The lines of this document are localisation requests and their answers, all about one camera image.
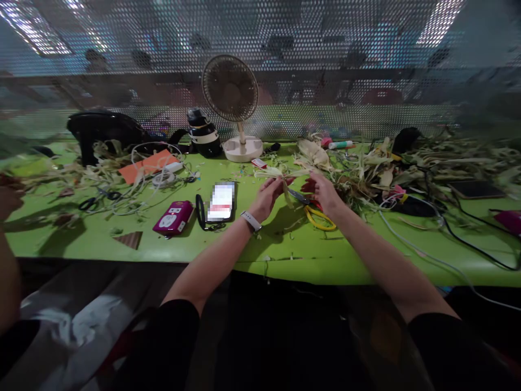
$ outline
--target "forearm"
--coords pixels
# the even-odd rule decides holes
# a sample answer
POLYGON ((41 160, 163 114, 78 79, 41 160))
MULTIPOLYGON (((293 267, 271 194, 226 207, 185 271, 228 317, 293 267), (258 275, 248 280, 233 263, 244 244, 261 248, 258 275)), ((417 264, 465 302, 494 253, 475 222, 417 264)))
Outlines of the forearm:
POLYGON ((424 312, 443 312, 457 317, 427 277, 347 206, 336 213, 333 221, 406 322, 424 312))
POLYGON ((20 318, 21 282, 18 262, 0 226, 0 335, 20 318))
POLYGON ((188 264, 163 302, 174 299, 189 300, 200 315, 206 299, 229 275, 251 235, 250 225, 239 217, 215 242, 188 264))

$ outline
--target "fan grille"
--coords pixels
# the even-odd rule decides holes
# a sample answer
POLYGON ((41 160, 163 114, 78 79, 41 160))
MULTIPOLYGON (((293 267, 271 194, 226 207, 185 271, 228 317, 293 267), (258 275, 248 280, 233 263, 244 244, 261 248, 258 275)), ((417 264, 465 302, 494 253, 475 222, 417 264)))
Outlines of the fan grille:
POLYGON ((202 90, 220 117, 241 122, 253 114, 259 97, 257 81, 248 66, 231 55, 220 55, 206 64, 202 90))

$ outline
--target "fluorescent light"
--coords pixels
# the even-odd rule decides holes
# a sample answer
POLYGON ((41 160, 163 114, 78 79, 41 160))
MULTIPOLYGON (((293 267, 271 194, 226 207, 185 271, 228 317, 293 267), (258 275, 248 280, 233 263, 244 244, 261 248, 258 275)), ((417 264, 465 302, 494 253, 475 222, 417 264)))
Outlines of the fluorescent light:
POLYGON ((465 0, 440 0, 416 41, 421 47, 436 47, 449 30, 465 0))
POLYGON ((99 36, 96 28, 94 27, 94 22, 85 9, 83 3, 80 0, 65 0, 65 4, 67 4, 85 32, 87 32, 88 37, 96 46, 96 49, 98 49, 100 52, 107 51, 109 49, 109 45, 107 45, 105 41, 99 36))
POLYGON ((19 0, 0 2, 0 15, 39 55, 72 54, 38 9, 19 0))

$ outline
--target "orange envelope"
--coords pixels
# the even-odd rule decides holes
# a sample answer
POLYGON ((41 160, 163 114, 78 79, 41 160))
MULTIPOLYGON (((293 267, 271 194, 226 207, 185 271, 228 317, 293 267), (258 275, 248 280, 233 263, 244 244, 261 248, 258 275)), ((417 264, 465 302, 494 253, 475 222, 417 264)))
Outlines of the orange envelope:
POLYGON ((128 166, 120 168, 118 171, 123 176, 123 178, 125 178, 125 182, 131 185, 135 182, 137 172, 141 167, 145 167, 143 169, 144 174, 153 174, 159 171, 159 168, 175 162, 179 162, 179 160, 175 156, 173 156, 169 150, 164 149, 161 152, 146 158, 145 160, 137 162, 137 169, 134 165, 130 164, 128 166))

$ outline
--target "scissors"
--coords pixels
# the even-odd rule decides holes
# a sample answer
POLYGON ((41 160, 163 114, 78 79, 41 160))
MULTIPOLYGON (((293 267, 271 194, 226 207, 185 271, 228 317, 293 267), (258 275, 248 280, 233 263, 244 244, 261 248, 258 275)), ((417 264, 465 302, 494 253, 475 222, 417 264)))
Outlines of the scissors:
POLYGON ((322 206, 320 205, 320 203, 317 200, 306 198, 301 193, 296 192, 295 190, 292 190, 290 188, 288 189, 288 191, 289 191, 289 193, 293 197, 295 197, 297 200, 299 200, 300 202, 305 204, 304 212, 306 213, 306 216, 307 216, 309 222, 312 223, 314 227, 316 227, 316 228, 318 228, 319 230, 322 230, 322 231, 334 231, 336 229, 335 223, 333 223, 331 221, 331 219, 329 219, 326 215, 324 215, 322 213, 323 212, 322 206), (312 209, 310 204, 315 205, 318 209, 320 209, 320 212, 315 210, 315 209, 312 209), (328 221, 331 224, 331 226, 326 227, 326 226, 323 226, 323 225, 317 223, 313 219, 312 215, 316 215, 318 217, 323 218, 324 220, 328 221))
POLYGON ((79 206, 78 209, 80 211, 86 211, 89 210, 93 205, 97 205, 98 200, 107 197, 111 201, 115 201, 121 197, 120 192, 108 192, 105 189, 102 189, 100 187, 96 187, 96 190, 98 191, 98 195, 96 197, 89 198, 85 201, 83 201, 79 206))

